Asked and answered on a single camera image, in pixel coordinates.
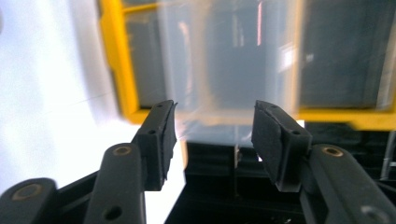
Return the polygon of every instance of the yellow frame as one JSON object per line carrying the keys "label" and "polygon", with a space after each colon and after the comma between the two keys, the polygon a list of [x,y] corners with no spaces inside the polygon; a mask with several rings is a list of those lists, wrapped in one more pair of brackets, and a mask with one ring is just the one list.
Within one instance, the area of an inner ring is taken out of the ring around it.
{"label": "yellow frame", "polygon": [[149,110],[141,109],[134,82],[134,63],[129,53],[125,16],[155,10],[158,4],[123,7],[118,0],[101,0],[100,25],[108,64],[113,72],[120,111],[132,123],[141,124]]}
{"label": "yellow frame", "polygon": [[[132,123],[141,124],[149,110],[141,109],[134,82],[134,64],[129,53],[125,16],[156,10],[157,3],[123,7],[118,0],[101,0],[100,25],[107,61],[113,71],[122,115]],[[396,130],[396,100],[389,110],[362,109],[300,109],[298,119],[317,122],[347,122],[356,130]]]}

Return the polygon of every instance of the black surface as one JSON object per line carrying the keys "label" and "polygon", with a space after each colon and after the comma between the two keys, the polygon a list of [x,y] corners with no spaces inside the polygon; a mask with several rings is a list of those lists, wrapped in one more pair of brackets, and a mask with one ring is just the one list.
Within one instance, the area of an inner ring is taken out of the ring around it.
{"label": "black surface", "polygon": [[[371,178],[379,179],[389,132],[355,131],[345,123],[307,122],[305,128],[314,136],[313,145],[330,144],[346,149]],[[389,176],[396,179],[394,168]]]}
{"label": "black surface", "polygon": [[187,185],[166,223],[305,223],[297,193],[280,193],[268,178],[186,175]]}
{"label": "black surface", "polygon": [[58,190],[59,213],[55,223],[83,222],[96,177],[97,172],[94,172]]}
{"label": "black surface", "polygon": [[[341,154],[325,153],[327,148]],[[315,145],[308,165],[329,210],[324,223],[396,222],[396,208],[346,150]],[[303,203],[304,210],[306,207],[307,203]]]}
{"label": "black surface", "polygon": [[251,142],[280,191],[299,191],[300,159],[307,154],[311,138],[311,134],[280,107],[256,102]]}
{"label": "black surface", "polygon": [[0,198],[0,223],[52,223],[56,217],[55,182],[47,178],[29,179],[13,186]]}
{"label": "black surface", "polygon": [[110,147],[98,171],[84,223],[146,223],[143,184],[138,146]]}
{"label": "black surface", "polygon": [[175,107],[173,101],[152,107],[132,140],[141,150],[143,172],[147,173],[145,190],[161,190],[166,179],[176,142]]}

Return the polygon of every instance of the black plastic part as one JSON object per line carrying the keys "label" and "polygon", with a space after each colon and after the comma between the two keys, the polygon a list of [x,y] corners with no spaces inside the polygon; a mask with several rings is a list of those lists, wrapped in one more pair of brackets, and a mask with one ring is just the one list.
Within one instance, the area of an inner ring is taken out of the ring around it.
{"label": "black plastic part", "polygon": [[395,180],[381,180],[376,181],[378,187],[382,190],[382,192],[387,195],[394,206],[396,206],[396,181]]}
{"label": "black plastic part", "polygon": [[[187,143],[189,165],[186,175],[229,175],[230,153],[234,147]],[[268,177],[258,161],[257,152],[252,147],[239,148],[238,166],[235,175],[238,177]]]}
{"label": "black plastic part", "polygon": [[313,195],[307,192],[305,189],[301,189],[300,202],[304,210],[306,223],[326,223],[325,221],[329,210],[320,194]]}
{"label": "black plastic part", "polygon": [[140,148],[144,173],[147,173],[145,190],[161,190],[169,171],[176,143],[175,107],[173,101],[164,101],[151,108],[132,143]]}
{"label": "black plastic part", "polygon": [[186,175],[186,186],[165,223],[304,224],[297,193],[279,192],[268,178],[237,177],[238,197],[229,197],[230,178]]}
{"label": "black plastic part", "polygon": [[[372,179],[381,176],[389,132],[357,132],[345,123],[322,122],[306,122],[305,129],[313,136],[312,145],[329,144],[341,147],[353,155]],[[396,169],[390,169],[389,179],[396,179]]]}
{"label": "black plastic part", "polygon": [[146,223],[139,148],[130,143],[109,148],[93,188],[84,223]]}
{"label": "black plastic part", "polygon": [[0,198],[0,223],[52,223],[55,218],[55,182],[29,179],[8,189]]}
{"label": "black plastic part", "polygon": [[346,150],[313,146],[309,166],[329,208],[325,223],[396,223],[392,202]]}
{"label": "black plastic part", "polygon": [[58,218],[55,223],[82,223],[91,198],[97,172],[87,175],[61,189],[58,189]]}
{"label": "black plastic part", "polygon": [[311,138],[311,134],[280,107],[256,101],[251,141],[279,191],[299,191],[299,164]]}

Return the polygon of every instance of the white wall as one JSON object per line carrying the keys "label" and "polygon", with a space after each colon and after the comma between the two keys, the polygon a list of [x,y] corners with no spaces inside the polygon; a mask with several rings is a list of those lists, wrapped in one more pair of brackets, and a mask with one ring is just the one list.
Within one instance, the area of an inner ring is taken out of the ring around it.
{"label": "white wall", "polygon": [[58,188],[74,182],[137,131],[119,115],[96,7],[93,0],[0,2],[0,193],[35,177]]}

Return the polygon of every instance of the brass screw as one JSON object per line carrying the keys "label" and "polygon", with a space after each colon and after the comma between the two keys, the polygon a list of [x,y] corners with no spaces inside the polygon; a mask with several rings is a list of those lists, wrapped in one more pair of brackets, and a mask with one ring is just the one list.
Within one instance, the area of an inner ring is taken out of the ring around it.
{"label": "brass screw", "polygon": [[113,150],[113,154],[115,156],[125,156],[129,153],[131,153],[130,147],[117,147],[116,149]]}
{"label": "brass screw", "polygon": [[334,147],[324,147],[322,149],[322,152],[334,157],[342,157],[344,155],[344,153],[340,149]]}
{"label": "brass screw", "polygon": [[39,184],[30,184],[18,189],[12,195],[12,201],[24,201],[30,198],[35,197],[40,194],[43,189],[43,186]]}

